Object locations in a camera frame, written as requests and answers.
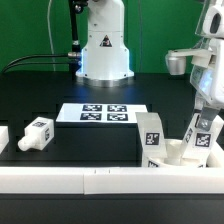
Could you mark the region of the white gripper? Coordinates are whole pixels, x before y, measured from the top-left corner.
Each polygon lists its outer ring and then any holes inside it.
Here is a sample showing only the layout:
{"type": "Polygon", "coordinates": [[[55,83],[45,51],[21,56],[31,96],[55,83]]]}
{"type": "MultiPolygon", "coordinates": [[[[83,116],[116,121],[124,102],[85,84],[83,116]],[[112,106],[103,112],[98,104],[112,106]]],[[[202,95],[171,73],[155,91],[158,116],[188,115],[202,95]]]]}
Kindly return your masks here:
{"type": "Polygon", "coordinates": [[[195,127],[209,131],[224,109],[224,0],[204,0],[195,34],[202,38],[199,46],[169,50],[166,65],[171,75],[182,75],[186,57],[192,57],[190,83],[211,106],[195,110],[195,127]]]}

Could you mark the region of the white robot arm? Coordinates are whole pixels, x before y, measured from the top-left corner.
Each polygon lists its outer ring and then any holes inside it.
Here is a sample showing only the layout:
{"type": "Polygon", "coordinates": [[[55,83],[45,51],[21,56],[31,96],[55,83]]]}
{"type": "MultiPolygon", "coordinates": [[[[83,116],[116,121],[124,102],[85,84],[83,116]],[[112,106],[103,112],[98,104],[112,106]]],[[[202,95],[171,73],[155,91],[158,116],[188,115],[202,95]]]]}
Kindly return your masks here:
{"type": "MultiPolygon", "coordinates": [[[[205,131],[224,109],[224,0],[202,0],[203,9],[196,34],[199,46],[170,50],[165,57],[172,75],[182,75],[186,58],[192,58],[190,83],[199,97],[200,111],[196,127],[205,131]]],[[[87,0],[88,41],[81,51],[81,68],[76,72],[82,81],[109,86],[133,76],[129,69],[129,51],[124,45],[124,6],[121,0],[87,0]]]]}

